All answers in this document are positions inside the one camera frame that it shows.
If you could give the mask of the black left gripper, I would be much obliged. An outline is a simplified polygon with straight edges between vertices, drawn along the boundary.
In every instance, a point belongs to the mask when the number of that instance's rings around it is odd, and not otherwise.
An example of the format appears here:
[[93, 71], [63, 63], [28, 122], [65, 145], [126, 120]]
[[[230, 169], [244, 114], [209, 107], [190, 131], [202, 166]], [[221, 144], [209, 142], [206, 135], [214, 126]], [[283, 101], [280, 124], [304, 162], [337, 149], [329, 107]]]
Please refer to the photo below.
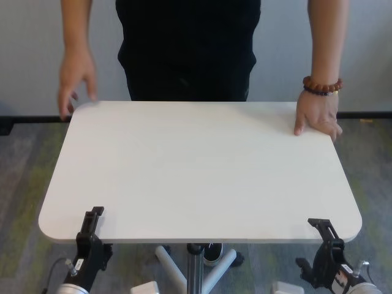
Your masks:
[[73, 284], [93, 284], [97, 273], [105, 271], [113, 255], [112, 244], [104, 244], [95, 235], [99, 217], [104, 211], [103, 206], [94, 206], [91, 211], [85, 212], [80, 233], [77, 234], [77, 256], [74, 265], [83, 259], [78, 273], [72, 278]]

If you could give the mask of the person left hand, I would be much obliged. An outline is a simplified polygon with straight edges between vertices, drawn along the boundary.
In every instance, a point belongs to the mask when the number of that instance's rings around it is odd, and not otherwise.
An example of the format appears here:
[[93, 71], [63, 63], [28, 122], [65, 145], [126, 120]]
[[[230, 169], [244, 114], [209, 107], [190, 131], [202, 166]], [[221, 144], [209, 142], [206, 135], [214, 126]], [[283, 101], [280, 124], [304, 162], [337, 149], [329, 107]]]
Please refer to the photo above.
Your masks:
[[329, 96], [319, 96], [304, 90], [296, 105], [294, 134], [299, 136], [306, 126], [310, 126], [328, 135], [332, 142], [335, 142], [342, 134], [336, 117], [338, 104], [339, 96], [336, 92]]

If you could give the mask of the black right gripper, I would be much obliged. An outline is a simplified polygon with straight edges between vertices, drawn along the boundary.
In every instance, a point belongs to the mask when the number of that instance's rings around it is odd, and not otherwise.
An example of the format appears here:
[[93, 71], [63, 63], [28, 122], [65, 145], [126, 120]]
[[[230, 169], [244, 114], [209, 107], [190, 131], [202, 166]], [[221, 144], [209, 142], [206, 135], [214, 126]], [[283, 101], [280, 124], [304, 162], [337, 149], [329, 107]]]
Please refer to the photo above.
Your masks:
[[345, 244], [340, 240], [329, 219], [309, 218], [307, 222], [318, 230], [323, 244], [316, 253], [313, 267], [305, 258], [296, 258], [295, 262], [301, 270], [300, 277], [312, 281], [313, 288], [328, 290], [350, 290], [364, 283], [365, 279], [353, 269], [344, 257]]

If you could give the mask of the person right hand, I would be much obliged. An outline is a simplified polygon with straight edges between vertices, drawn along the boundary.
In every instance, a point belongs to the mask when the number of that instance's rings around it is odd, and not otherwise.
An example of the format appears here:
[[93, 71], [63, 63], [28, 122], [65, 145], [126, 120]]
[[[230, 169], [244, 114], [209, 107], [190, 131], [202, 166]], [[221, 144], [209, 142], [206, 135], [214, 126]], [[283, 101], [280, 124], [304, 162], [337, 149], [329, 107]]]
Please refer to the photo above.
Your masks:
[[75, 90], [86, 83], [88, 97], [97, 100], [96, 68], [89, 47], [66, 48], [59, 71], [58, 108], [62, 121], [74, 112], [71, 100], [78, 100]]

